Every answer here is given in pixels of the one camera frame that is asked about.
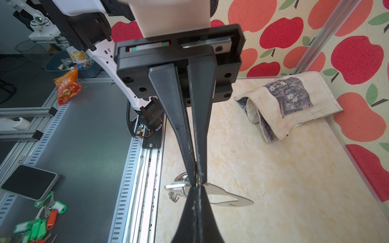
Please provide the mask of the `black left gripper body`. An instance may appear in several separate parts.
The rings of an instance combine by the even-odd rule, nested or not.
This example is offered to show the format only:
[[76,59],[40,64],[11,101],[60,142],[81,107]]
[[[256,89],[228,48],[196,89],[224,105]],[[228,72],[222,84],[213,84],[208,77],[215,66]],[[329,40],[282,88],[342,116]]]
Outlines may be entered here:
[[242,64],[244,43],[245,37],[238,24],[119,42],[114,50],[116,73],[124,87],[133,92],[132,98],[144,100],[156,96],[149,69],[173,63],[184,101],[189,106],[189,59],[213,55],[216,61],[213,101],[223,102],[232,96],[232,84],[236,82]]

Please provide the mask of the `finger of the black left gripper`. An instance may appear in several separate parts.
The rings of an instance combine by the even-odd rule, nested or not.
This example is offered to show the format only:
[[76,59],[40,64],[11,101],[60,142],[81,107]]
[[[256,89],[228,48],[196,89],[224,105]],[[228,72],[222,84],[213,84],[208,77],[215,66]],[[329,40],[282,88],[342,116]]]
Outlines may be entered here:
[[149,79],[176,135],[191,186],[196,186],[196,161],[179,78],[173,63],[151,67]]
[[200,184],[207,182],[207,135],[215,89],[216,66],[216,59],[212,55],[188,60],[192,124]]

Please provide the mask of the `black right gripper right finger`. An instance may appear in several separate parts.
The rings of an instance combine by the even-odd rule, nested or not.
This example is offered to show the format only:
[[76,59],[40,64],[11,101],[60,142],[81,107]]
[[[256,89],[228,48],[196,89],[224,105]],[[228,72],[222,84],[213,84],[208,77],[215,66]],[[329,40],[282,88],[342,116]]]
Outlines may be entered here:
[[198,242],[224,243],[204,186],[198,187]]

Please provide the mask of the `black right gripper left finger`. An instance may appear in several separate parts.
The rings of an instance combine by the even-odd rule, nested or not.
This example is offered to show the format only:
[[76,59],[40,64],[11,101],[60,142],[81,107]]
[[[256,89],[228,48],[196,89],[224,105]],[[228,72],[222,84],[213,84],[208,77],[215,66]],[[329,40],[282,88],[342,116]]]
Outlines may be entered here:
[[181,219],[173,237],[172,243],[197,243],[198,242],[198,189],[191,188],[181,215]]

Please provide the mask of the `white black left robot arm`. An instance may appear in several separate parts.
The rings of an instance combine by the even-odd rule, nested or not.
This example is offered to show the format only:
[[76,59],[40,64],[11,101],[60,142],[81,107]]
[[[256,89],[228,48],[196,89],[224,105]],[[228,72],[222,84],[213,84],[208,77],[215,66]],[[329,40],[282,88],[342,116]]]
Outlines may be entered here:
[[192,186],[207,182],[212,104],[230,99],[245,43],[238,24],[211,27],[217,1],[42,1],[153,125],[165,113]]

